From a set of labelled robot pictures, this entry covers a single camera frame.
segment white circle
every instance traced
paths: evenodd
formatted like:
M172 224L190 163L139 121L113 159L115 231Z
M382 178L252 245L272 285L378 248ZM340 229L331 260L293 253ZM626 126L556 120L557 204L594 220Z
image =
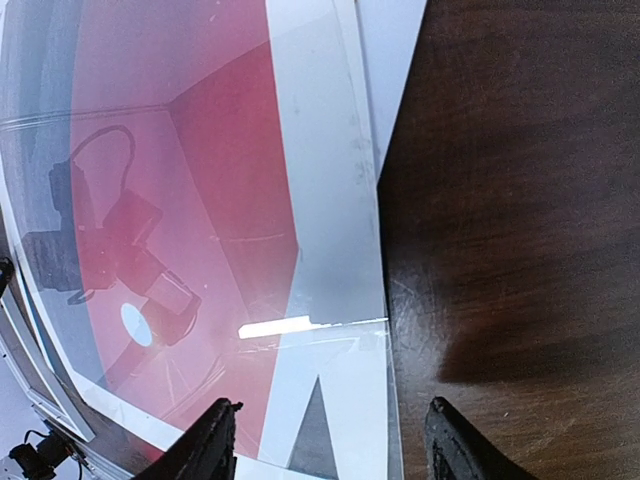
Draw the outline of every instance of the white circle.
M151 327L149 327L147 320L144 318L144 315L140 313L140 310L130 303L125 303L120 308L120 316L122 317L124 328L127 329L127 333L138 345L142 345L143 347L151 345L153 342Z

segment black cable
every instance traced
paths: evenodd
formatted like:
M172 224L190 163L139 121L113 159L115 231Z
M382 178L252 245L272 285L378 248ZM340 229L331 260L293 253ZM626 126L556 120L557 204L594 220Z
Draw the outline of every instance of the black cable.
M22 443L26 444L29 441L29 435L31 435L32 433L35 433L41 438L47 438L47 436L44 433L40 433L37 430L27 430L27 432L24 434L24 440L22 441Z
M127 183L127 176L129 175L129 170L131 169L131 165L133 164L133 159L136 156L136 139L133 137L133 133L124 125L111 125L108 127L101 128L100 130L96 130L87 138L85 138L80 144L75 148L75 150L71 153L69 160L72 162L75 158L80 154L84 148L89 145L94 140L102 137L103 135L107 135L111 132L121 132L124 133L129 140L129 158L127 160L127 164L124 167L124 172L122 172L122 179L120 180L120 193L124 192L125 185Z

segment transparent acrylic sheet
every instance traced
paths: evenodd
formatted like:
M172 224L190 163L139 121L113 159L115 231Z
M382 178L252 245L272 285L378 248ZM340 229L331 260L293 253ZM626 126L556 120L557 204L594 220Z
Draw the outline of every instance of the transparent acrylic sheet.
M2 206L25 290L83 399L152 445L226 396L246 405L242 458L313 469L300 429L320 403L337 475L386 478L398 426L349 10L160 3L7 5Z

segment red panel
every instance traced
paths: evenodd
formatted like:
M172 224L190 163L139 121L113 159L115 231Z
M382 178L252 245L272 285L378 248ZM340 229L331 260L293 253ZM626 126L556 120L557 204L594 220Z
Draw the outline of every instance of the red panel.
M109 388L183 429L220 396L243 401L238 451L255 457L277 339L248 345L237 331L284 316L298 253L264 0L86 2L73 106L105 113L73 122L72 148L114 124L135 141L130 165L118 131L75 159L88 185L74 177L76 239ZM115 285L92 284L96 271ZM152 346L131 341L124 303L147 316Z

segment dark wood surface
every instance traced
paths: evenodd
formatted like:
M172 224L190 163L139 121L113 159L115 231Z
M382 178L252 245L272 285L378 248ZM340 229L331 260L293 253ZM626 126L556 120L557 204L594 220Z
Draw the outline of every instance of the dark wood surface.
M640 478L640 3L430 1L380 184L406 477L439 394L541 479Z

